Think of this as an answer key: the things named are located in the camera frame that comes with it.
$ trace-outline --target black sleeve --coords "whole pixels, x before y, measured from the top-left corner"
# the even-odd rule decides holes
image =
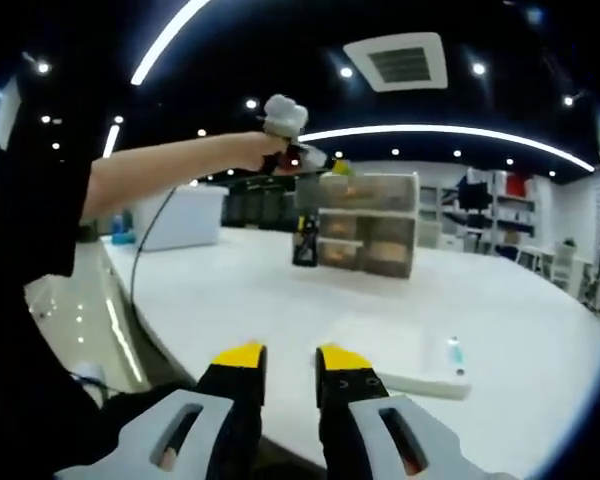
[[[22,284],[70,276],[91,163],[0,149],[0,264]]]

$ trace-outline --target black cable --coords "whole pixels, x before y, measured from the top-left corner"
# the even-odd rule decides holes
[[[310,172],[298,172],[298,173],[295,173],[294,176],[296,176],[296,177],[304,177],[304,176],[309,176],[309,175],[317,175],[317,174],[320,174],[320,173],[326,173],[328,171],[330,171],[330,169],[321,168],[321,169],[310,171]],[[225,185],[228,186],[228,185],[232,185],[232,184],[238,183],[240,181],[251,182],[251,181],[254,181],[254,180],[257,181],[257,180],[264,179],[264,178],[269,178],[269,177],[270,177],[270,175],[268,175],[268,174],[253,175],[253,176],[249,176],[249,177],[242,178],[242,179],[227,180],[225,182],[219,182],[219,183],[215,183],[213,185],[214,186],[225,186]],[[158,211],[156,212],[156,214],[154,215],[153,219],[151,220],[151,223],[149,224],[149,227],[147,228],[147,231],[144,233],[144,235],[142,237],[142,240],[138,244],[138,249],[136,250],[136,254],[135,254],[135,257],[133,259],[133,266],[131,267],[131,285],[129,287],[129,302],[131,303],[131,313],[133,315],[133,320],[136,323],[139,323],[139,321],[140,321],[140,317],[138,315],[138,309],[136,307],[136,302],[135,302],[136,272],[138,270],[138,262],[140,260],[140,255],[143,252],[144,244],[146,243],[147,238],[149,238],[149,234],[151,233],[151,230],[155,226],[156,222],[158,221],[158,218],[160,217],[160,215],[164,211],[164,209],[167,206],[167,204],[169,203],[169,201],[173,198],[173,195],[175,194],[176,190],[177,190],[177,187],[176,188],[172,188],[171,191],[169,191],[169,193],[167,194],[167,197],[162,202],[162,205],[160,205],[160,208],[158,208]]]
[[[78,375],[77,373],[71,372],[71,371],[69,372],[69,374],[82,385],[90,385],[92,387],[98,388],[99,390],[103,390],[103,391],[107,391],[107,392],[111,392],[111,393],[128,393],[123,390],[118,390],[117,388],[110,387],[106,383],[101,382],[100,380],[95,379],[95,378]]]
[[[153,227],[156,224],[156,222],[158,221],[160,214],[163,212],[169,201],[173,198],[173,195],[176,193],[177,189],[178,187],[172,188],[167,194],[166,198],[163,200],[162,205],[160,205],[160,208],[158,208],[158,211],[151,220],[149,227],[147,228],[146,232],[144,232],[144,236],[138,244],[136,255],[133,258],[133,267],[131,267],[131,285],[129,287],[129,302],[131,303],[131,313],[133,314],[133,320],[136,323],[140,321],[140,316],[138,315],[138,310],[136,308],[135,302],[136,271],[138,270],[138,261],[140,260],[140,254],[142,253],[142,250],[144,249],[144,244],[147,242],[147,238],[149,238],[149,234],[151,233],[151,230],[153,230]]]

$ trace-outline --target white tray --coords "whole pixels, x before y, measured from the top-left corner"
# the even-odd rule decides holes
[[[347,318],[316,346],[330,343],[369,360],[387,390],[454,400],[471,391],[460,341],[452,335],[405,322],[387,325]]]

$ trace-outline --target air vent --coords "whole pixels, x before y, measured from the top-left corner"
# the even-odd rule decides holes
[[[376,92],[447,88],[447,67],[437,33],[406,33],[350,43],[345,53]]]

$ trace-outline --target floor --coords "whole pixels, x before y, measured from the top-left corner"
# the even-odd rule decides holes
[[[127,340],[117,328],[121,309],[113,307],[114,292],[104,281],[107,272],[101,255],[99,242],[78,244],[73,277],[50,276],[29,285],[29,307],[68,370],[82,375],[101,370],[101,380],[112,389],[136,391],[138,382],[129,373],[134,377],[139,373],[141,379],[143,374],[124,354]]]

